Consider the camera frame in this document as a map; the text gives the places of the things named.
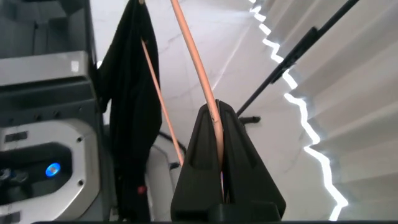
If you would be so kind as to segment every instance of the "white curtain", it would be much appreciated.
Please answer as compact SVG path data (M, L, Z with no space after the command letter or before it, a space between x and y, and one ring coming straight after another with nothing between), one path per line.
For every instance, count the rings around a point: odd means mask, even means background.
M345 2L257 0L252 11L283 58ZM397 66L398 1L360 0L284 74L302 146L329 158L339 220L398 219Z

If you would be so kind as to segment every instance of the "black cloth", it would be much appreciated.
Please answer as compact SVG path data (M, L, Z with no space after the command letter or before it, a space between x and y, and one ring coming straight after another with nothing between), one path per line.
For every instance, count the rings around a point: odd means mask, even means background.
M143 205L137 203L145 200L140 199L137 188L145 185L144 172L149 151L162 123L160 102L141 38L146 42L159 80L159 56L149 12L145 4L130 0L99 68L97 88L103 112L112 100L109 125L111 150L118 165L116 188L119 209L133 221L148 221L149 218L138 209Z

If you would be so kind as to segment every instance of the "machine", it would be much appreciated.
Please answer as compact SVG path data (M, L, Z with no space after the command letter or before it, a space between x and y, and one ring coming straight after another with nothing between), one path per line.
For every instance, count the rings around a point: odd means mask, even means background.
M0 30L0 223L109 220L89 0L0 1Z

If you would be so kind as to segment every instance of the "copper tube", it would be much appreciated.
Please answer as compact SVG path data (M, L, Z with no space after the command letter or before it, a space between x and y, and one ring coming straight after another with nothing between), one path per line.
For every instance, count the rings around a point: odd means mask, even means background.
M209 80L207 79L205 68L201 62L198 49L195 45L195 42L193 41L191 32L184 18L180 4L178 3L178 0L171 0L171 3L173 6L175 17L177 18L178 24L180 25L182 35L185 39L185 43L187 44L193 64L197 71L201 87L205 94L207 107L209 108L211 120L213 121L214 132L216 135L218 163L221 170L221 166L223 164L223 155L224 155L224 134L223 134L223 125L221 124L220 114L218 113L216 101L214 99L213 92L209 84Z
M152 66L152 62L151 62L149 54L148 54L147 46L145 45L145 42L142 39L141 39L141 44L142 44L142 48L144 49L145 58L147 59L149 71L150 71L150 74L152 75L152 80L154 81L154 85L155 85L155 88L156 88L157 96L159 97L159 101L160 101L160 105L162 107L163 114L166 117L166 122L167 122L167 125L169 126L169 129L170 129L170 135L172 136L174 148L175 148L175 150L177 152L178 159L179 159L180 164L182 166L183 163L184 163L184 159L183 159L183 157L181 155L180 146L178 145L177 138L175 137L173 126L172 126L172 123L170 121L169 114L168 114L168 112L166 110L166 105L164 103L164 100L163 100L163 97L162 97L162 93L160 92L160 87L159 87L159 84L157 82L157 78L156 78L156 75L155 75L155 70L154 70L154 68Z

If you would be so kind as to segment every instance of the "glowing blue button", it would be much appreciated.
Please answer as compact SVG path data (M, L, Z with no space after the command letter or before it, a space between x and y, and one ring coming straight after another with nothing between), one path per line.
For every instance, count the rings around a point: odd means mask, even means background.
M53 164L49 165L47 169L45 170L45 175L47 177L53 177L55 174L58 174L61 170L61 165L57 162L54 162Z

